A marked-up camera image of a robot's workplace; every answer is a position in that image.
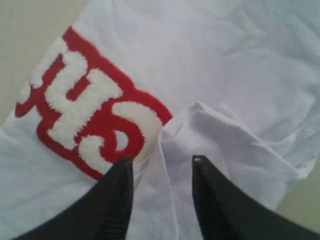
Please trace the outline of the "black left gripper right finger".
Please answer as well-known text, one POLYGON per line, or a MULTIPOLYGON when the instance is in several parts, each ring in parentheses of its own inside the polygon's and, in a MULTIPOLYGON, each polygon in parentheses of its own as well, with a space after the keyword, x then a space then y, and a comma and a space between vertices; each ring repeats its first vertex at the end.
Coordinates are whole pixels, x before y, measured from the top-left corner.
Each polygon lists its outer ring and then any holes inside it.
POLYGON ((192 198, 205 240, 318 240, 319 233, 267 209, 204 155, 192 158, 192 198))

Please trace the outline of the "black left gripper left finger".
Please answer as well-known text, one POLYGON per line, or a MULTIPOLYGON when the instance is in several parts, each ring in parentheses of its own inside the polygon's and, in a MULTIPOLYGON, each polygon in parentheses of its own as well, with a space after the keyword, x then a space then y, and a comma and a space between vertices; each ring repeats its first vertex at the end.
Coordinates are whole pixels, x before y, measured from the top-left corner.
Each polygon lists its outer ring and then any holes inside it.
POLYGON ((133 194, 133 162, 123 157, 79 200, 18 239, 124 240, 133 194))

